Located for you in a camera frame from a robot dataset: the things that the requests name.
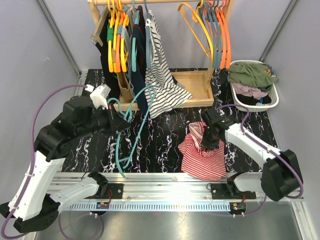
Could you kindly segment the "black white striped tank top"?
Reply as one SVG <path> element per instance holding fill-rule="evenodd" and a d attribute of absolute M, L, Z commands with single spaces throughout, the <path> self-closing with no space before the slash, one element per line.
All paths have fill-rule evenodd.
<path fill-rule="evenodd" d="M 172 76 L 164 53 L 156 18 L 151 10 L 149 10 L 149 13 L 151 15 L 151 68 L 146 68 L 145 84 L 150 88 L 144 92 L 149 116 L 154 119 L 160 114 L 169 112 L 184 104 L 193 95 Z"/>

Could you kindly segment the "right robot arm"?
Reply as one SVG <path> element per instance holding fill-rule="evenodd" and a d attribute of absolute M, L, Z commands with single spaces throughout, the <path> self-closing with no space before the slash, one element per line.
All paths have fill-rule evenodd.
<path fill-rule="evenodd" d="M 261 172 L 240 172 L 227 179 L 226 192 L 233 199 L 246 192 L 264 193 L 277 202 L 299 190 L 304 191 L 303 177 L 297 155 L 290 149 L 273 147 L 248 131 L 243 122 L 219 115 L 211 108 L 201 115 L 206 126 L 202 147 L 218 149 L 220 141 L 229 142 L 240 148 L 262 169 Z"/>

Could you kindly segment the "red striped tank top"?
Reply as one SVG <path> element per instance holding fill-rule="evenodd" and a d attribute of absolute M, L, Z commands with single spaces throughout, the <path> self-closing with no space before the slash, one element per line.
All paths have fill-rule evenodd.
<path fill-rule="evenodd" d="M 216 182 L 227 174 L 225 143 L 220 140 L 218 148 L 204 149 L 202 141 L 206 126 L 200 121 L 188 125 L 189 133 L 178 145 L 182 153 L 181 171 L 201 180 Z"/>

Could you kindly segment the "blue grey hanger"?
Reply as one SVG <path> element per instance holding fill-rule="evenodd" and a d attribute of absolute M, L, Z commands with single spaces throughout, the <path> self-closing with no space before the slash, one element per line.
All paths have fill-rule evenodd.
<path fill-rule="evenodd" d="M 149 13 L 148 7 L 147 7 L 147 1 L 144 0 L 144 7 L 146 10 L 146 20 L 145 20 L 145 37 L 146 37 L 146 68 L 151 68 L 151 35 L 150 35 L 150 26 L 151 26 L 151 15 Z"/>

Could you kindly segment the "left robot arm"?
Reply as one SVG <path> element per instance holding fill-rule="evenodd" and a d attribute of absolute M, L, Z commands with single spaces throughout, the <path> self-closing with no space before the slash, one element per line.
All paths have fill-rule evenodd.
<path fill-rule="evenodd" d="M 39 131 L 23 182 L 14 198 L 1 204 L 1 215 L 15 218 L 13 226 L 23 236 L 45 230 L 62 211 L 82 199 L 110 194 L 108 180 L 97 171 L 58 193 L 49 193 L 48 188 L 76 141 L 97 133 L 120 133 L 129 127 L 111 103 L 95 108 L 88 96 L 66 101 L 62 112 Z"/>

